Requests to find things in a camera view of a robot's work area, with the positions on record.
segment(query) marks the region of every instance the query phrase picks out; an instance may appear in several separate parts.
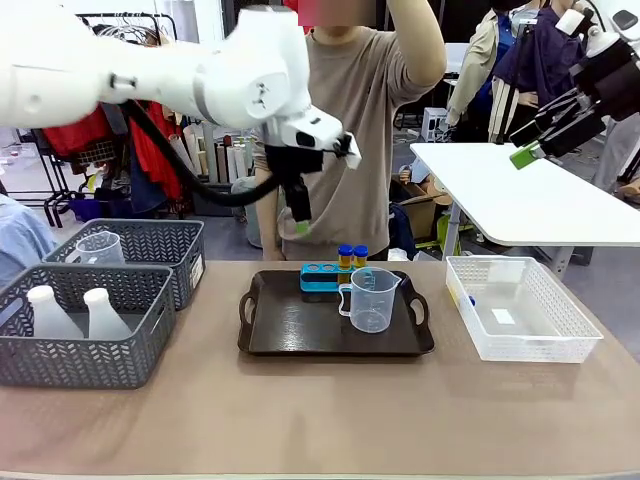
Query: measuring cup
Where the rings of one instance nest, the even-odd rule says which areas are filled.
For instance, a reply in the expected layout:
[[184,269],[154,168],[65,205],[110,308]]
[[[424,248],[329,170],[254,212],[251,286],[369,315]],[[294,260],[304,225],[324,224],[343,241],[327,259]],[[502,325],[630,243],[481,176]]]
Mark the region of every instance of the measuring cup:
[[[391,324],[396,287],[402,279],[387,270],[365,267],[351,274],[351,284],[340,285],[338,312],[365,333],[384,332]],[[345,312],[344,292],[351,292],[351,311]]]
[[89,265],[125,263],[120,235],[108,231],[94,233],[76,243],[80,262]]

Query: gray basket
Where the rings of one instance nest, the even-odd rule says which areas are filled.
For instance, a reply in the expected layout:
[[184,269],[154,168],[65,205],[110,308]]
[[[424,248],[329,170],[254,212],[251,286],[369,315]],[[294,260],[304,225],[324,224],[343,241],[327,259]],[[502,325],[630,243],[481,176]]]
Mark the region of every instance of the gray basket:
[[[7,386],[133,389],[153,372],[175,325],[167,267],[86,267],[41,264],[0,292],[0,384]],[[88,310],[83,295],[109,291],[113,308],[133,333],[120,341],[33,338],[27,292],[50,285],[60,306],[85,336]]]
[[204,223],[186,220],[104,220],[88,222],[78,233],[57,248],[44,262],[79,262],[76,244],[84,237],[108,230],[120,235],[127,264],[165,265],[174,270],[172,280],[176,310],[191,301],[206,268]]

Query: blue cap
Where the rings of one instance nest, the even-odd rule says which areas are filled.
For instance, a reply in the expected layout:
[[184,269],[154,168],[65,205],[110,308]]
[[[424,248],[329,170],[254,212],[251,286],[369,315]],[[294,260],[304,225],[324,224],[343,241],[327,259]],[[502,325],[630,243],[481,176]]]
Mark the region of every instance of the blue cap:
[[353,255],[353,247],[351,245],[340,245],[338,255],[341,257],[350,257]]
[[356,257],[368,257],[369,249],[366,245],[358,245],[354,250],[354,254]]

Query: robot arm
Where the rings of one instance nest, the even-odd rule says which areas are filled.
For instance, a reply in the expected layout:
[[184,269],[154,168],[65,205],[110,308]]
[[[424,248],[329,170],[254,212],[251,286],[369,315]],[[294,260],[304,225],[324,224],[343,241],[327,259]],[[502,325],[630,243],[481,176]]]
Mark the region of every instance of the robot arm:
[[[300,175],[321,170],[325,151],[347,158],[351,168],[360,160],[342,123],[311,104],[304,33],[288,9],[243,10],[236,30],[212,52],[197,44],[147,48],[96,37],[65,9],[26,0],[7,6],[0,19],[0,43],[10,46],[0,51],[2,126],[66,125],[101,101],[124,104],[151,130],[131,100],[155,101],[232,128],[262,126],[275,186],[283,185],[299,222],[310,220]],[[156,144],[163,143],[151,136]],[[166,145],[162,150],[183,182],[198,189],[199,182],[184,177],[181,162],[172,161],[174,152]],[[224,195],[199,191],[227,205],[247,203],[246,198],[234,202],[233,196],[222,199]]]
[[640,7],[634,0],[612,1],[605,15],[615,33],[593,25],[588,11],[585,18],[569,10],[558,23],[569,35],[588,35],[587,56],[571,69],[576,88],[511,137],[522,147],[511,158],[517,168],[572,151],[605,130],[604,117],[620,121],[640,112]]

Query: table leg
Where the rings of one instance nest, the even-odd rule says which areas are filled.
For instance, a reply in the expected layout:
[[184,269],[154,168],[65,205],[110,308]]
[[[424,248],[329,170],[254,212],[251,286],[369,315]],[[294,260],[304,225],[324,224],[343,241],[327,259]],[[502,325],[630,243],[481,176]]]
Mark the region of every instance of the table leg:
[[569,262],[571,261],[571,255],[573,255],[573,250],[574,247],[560,247],[558,252],[553,257],[551,270],[560,280],[564,278],[564,274],[567,271]]
[[456,250],[458,241],[458,228],[460,227],[460,213],[462,210],[457,203],[451,206],[451,216],[447,227],[447,239],[444,242],[444,252],[442,252],[442,261],[446,262],[447,257],[452,257]]

